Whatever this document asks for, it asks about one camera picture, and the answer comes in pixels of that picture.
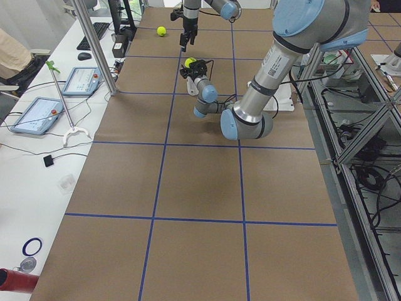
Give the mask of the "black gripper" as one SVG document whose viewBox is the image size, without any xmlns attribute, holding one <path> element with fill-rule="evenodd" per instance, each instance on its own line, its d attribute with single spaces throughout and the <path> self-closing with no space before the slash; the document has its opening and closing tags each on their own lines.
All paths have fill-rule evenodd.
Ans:
<svg viewBox="0 0 401 301">
<path fill-rule="evenodd" d="M 197 36 L 198 30 L 198 18 L 190 19 L 187 17 L 183 18 L 183 28 L 184 32 L 180 34 L 179 45 L 183 52 L 186 52 L 188 44 L 188 35 L 191 45 L 194 45 L 195 38 Z"/>
<path fill-rule="evenodd" d="M 206 61 L 194 61 L 189 63 L 188 68 L 181 68 L 179 73 L 182 78 L 191 77 L 195 80 L 198 77 L 203 77 L 207 75 L 207 62 Z"/>
</svg>

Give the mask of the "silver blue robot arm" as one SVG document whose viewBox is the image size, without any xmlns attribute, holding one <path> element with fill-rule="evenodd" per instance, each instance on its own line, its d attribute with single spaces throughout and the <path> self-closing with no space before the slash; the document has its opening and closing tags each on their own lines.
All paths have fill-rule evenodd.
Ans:
<svg viewBox="0 0 401 301">
<path fill-rule="evenodd" d="M 235 21 L 242 13 L 242 7 L 237 1 L 206 1 L 206 3 L 223 19 Z M 179 45 L 186 52 L 187 45 L 193 45 L 198 33 L 198 19 L 201 9 L 201 1 L 182 1 L 181 7 L 174 9 L 170 14 L 170 20 L 182 19 L 183 32 L 180 34 Z"/>
<path fill-rule="evenodd" d="M 182 66 L 188 92 L 197 95 L 194 114 L 221 116 L 221 131 L 229 140 L 260 139 L 273 129 L 264 111 L 293 63 L 315 44 L 321 51 L 345 50 L 362 44 L 368 34 L 370 1 L 280 1 L 273 14 L 273 45 L 246 93 L 236 102 L 217 103 L 217 90 L 207 77 L 206 62 Z"/>
</svg>

